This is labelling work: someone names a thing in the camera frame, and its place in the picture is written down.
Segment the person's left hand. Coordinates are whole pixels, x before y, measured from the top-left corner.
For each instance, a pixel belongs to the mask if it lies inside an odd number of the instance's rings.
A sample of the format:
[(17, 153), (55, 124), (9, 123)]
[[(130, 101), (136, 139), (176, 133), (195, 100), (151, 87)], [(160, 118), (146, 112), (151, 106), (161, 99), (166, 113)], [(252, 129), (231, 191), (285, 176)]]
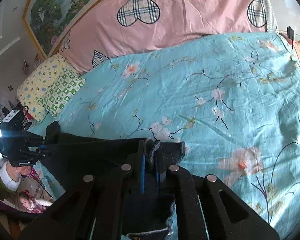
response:
[(26, 176), (29, 173), (31, 173), (31, 170), (32, 170), (32, 166), (14, 167), (10, 164), (9, 161), (6, 164), (6, 171), (7, 171), (8, 175), (10, 176), (10, 178), (13, 181), (16, 181), (16, 182), (19, 181), (19, 178), (21, 177), (21, 175)]

